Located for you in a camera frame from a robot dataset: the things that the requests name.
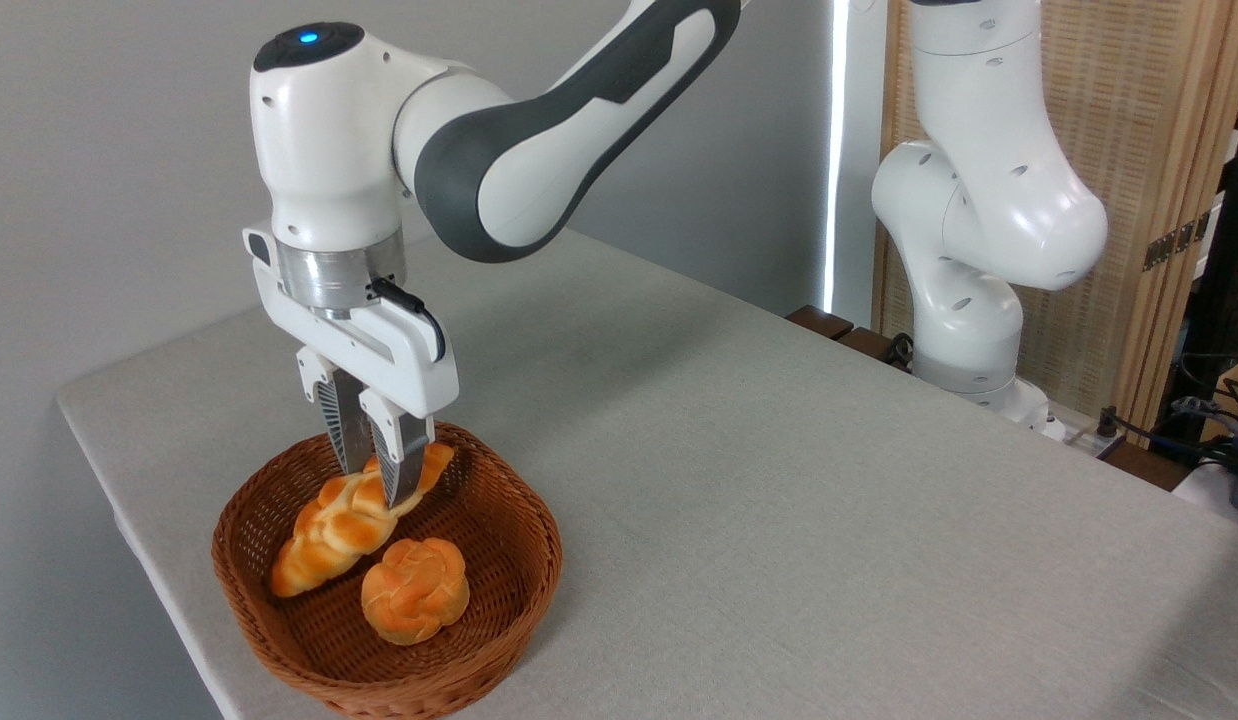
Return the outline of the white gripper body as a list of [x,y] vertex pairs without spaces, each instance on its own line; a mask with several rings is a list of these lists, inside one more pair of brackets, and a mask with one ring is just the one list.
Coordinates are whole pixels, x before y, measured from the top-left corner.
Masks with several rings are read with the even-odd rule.
[[279,245],[271,233],[248,226],[243,242],[253,254],[264,311],[282,332],[312,346],[409,414],[436,414],[453,405],[459,381],[439,323],[387,299],[354,307],[348,319],[327,318],[284,292]]

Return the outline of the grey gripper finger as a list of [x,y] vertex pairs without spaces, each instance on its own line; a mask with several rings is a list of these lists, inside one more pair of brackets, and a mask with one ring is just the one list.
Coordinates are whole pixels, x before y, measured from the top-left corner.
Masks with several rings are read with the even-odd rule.
[[312,346],[300,346],[296,362],[305,397],[317,406],[326,421],[328,438],[340,469],[344,474],[363,471],[375,452],[371,426],[359,402],[364,384],[318,355]]
[[373,388],[363,388],[359,405],[371,426],[371,439],[383,474],[383,492],[387,506],[395,508],[417,492],[423,454],[435,435],[432,419],[409,414],[407,409]]

